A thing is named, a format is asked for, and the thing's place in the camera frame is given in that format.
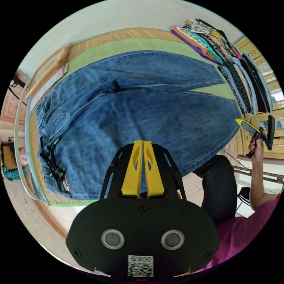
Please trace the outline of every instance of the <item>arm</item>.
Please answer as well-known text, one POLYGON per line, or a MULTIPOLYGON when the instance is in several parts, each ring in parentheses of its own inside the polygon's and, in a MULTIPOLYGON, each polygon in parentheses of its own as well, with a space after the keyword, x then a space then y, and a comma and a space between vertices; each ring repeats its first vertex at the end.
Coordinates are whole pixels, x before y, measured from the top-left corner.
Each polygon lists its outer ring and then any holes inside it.
MULTIPOLYGON (((275 200, 276 194, 267 194, 263 187, 263 142, 258 139, 256 141, 257 147, 255 154, 251 157, 252 175, 251 175, 251 189, 249 192, 249 201, 251 208, 256 211, 261 205, 268 201, 275 200)), ((254 150, 254 139, 251 140, 249 150, 254 150)))

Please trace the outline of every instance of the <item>blue denim jeans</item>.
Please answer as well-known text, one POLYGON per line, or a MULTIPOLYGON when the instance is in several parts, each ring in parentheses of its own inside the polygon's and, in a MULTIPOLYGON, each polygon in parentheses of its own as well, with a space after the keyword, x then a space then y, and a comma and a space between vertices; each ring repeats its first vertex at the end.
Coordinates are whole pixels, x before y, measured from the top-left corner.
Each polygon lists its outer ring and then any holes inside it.
POLYGON ((123 53, 77 70, 36 108, 39 153, 53 155, 70 191, 40 158, 48 188, 99 199, 117 150, 135 140, 167 148, 183 176, 194 171, 238 131, 235 100, 194 91, 215 84, 224 81, 213 65, 169 52, 123 53))

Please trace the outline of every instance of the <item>black pants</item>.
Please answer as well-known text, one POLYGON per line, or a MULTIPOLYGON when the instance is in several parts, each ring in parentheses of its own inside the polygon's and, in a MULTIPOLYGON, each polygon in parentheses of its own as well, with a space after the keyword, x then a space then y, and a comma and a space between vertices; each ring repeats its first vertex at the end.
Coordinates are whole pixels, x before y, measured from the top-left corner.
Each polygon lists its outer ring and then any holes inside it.
POLYGON ((237 185, 230 161, 215 155, 194 173, 202 178, 204 198, 202 208, 216 227, 233 219, 237 210, 237 185))

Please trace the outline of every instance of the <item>stack of clothing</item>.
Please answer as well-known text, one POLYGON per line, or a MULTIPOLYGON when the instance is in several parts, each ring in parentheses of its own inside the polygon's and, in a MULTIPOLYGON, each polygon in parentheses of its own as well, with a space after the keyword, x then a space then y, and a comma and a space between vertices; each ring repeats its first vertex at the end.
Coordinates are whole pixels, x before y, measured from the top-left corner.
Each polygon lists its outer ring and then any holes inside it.
POLYGON ((218 65, 243 114, 271 112, 273 100, 266 80, 251 55, 242 54, 225 33, 201 19, 184 21, 171 32, 190 45, 202 57, 218 65))

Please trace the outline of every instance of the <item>pink shirt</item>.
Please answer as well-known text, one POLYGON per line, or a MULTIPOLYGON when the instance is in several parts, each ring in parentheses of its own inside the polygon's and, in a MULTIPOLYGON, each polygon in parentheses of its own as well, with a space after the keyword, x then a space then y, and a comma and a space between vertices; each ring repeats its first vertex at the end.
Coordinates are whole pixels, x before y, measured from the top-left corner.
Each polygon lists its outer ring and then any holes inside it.
POLYGON ((236 217, 220 225, 217 230, 221 244, 217 253, 207 266, 195 273, 218 265, 242 251, 264 227, 279 198, 280 194, 275 200, 264 203, 248 218, 236 217))

